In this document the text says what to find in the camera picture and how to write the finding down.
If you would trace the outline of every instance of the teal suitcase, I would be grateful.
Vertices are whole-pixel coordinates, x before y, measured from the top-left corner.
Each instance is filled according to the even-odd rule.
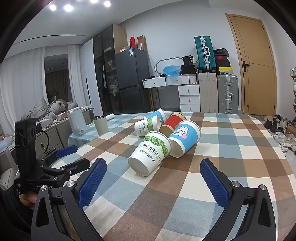
[[[215,73],[216,62],[210,36],[198,36],[194,39],[198,55],[199,73]]]

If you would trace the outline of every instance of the gray blanket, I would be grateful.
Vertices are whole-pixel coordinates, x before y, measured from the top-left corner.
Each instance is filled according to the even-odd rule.
[[[78,107],[75,102],[66,102],[65,100],[56,100],[48,105],[43,98],[39,99],[33,110],[25,113],[21,120],[29,117],[38,118],[38,121],[44,119],[57,119],[57,115]]]

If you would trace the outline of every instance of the wooden door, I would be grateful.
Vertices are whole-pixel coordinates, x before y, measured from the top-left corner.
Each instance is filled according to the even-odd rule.
[[[258,19],[228,16],[240,60],[243,113],[273,116],[276,75],[264,26]]]

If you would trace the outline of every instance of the checkered tablecloth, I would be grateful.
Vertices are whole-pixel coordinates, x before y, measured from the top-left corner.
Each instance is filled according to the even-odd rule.
[[[204,182],[199,165],[209,158],[230,180],[243,186],[267,186],[278,240],[296,221],[296,179],[269,132],[248,115],[183,113],[201,128],[201,138],[181,158],[167,156],[148,177],[136,174],[127,159],[142,141],[134,117],[61,159],[59,168],[81,157],[106,160],[107,173],[90,206],[88,218],[104,240],[202,240],[223,211]],[[228,240],[244,217],[243,206]]]
[[[115,115],[115,118],[107,121],[109,131],[138,115],[139,114]],[[99,134],[94,123],[92,122],[87,125],[87,131],[84,134],[76,136],[72,133],[68,139],[68,146],[75,145],[77,147],[81,147],[84,144],[96,139],[97,137],[99,137]]]

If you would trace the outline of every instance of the red paper cup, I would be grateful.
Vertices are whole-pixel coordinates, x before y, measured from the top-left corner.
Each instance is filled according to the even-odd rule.
[[[160,127],[159,132],[169,137],[177,128],[181,121],[185,121],[186,117],[181,113],[172,113],[166,122]]]

